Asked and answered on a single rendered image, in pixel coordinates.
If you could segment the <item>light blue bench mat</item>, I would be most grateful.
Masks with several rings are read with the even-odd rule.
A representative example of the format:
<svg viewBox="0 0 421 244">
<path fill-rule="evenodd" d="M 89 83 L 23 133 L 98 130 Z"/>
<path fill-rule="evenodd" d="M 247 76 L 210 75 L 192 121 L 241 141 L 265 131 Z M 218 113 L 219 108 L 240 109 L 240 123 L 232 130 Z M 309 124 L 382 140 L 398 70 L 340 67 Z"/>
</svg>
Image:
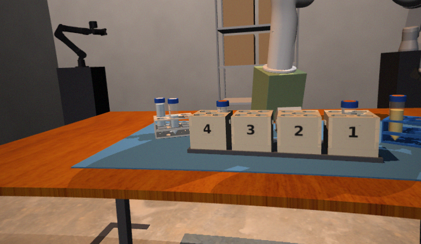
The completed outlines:
<svg viewBox="0 0 421 244">
<path fill-rule="evenodd" d="M 319 175 L 421 181 L 421 148 L 381 143 L 378 163 L 304 158 L 192 154 L 190 136 L 156 139 L 154 123 L 71 168 L 151 169 Z"/>
</svg>

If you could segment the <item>blue tube rack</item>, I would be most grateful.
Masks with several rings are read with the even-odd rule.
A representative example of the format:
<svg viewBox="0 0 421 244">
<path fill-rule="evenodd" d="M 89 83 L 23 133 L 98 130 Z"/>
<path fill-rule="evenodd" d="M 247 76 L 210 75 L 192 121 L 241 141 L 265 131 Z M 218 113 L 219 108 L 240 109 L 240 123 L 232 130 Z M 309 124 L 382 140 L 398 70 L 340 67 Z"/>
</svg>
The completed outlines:
<svg viewBox="0 0 421 244">
<path fill-rule="evenodd" d="M 389 143 L 403 146 L 421 148 L 421 128 L 403 127 L 402 133 L 388 131 L 388 122 L 407 123 L 421 125 L 421 117 L 404 116 L 403 121 L 389 120 L 389 117 L 382 120 L 382 138 L 381 143 Z M 407 118 L 406 118 L 407 117 Z M 412 122 L 416 121 L 416 122 Z M 390 135 L 400 136 L 398 140 L 393 140 Z"/>
</svg>

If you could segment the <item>conical tube with pink liquid and blue cap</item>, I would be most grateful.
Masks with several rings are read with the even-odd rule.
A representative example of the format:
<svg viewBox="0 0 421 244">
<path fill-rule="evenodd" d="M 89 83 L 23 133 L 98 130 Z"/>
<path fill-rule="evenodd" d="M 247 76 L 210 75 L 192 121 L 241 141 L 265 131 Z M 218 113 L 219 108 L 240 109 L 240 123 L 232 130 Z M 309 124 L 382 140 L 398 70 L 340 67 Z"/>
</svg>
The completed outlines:
<svg viewBox="0 0 421 244">
<path fill-rule="evenodd" d="M 356 115 L 359 101 L 356 100 L 342 100 L 341 108 L 342 114 L 345 115 Z"/>
</svg>

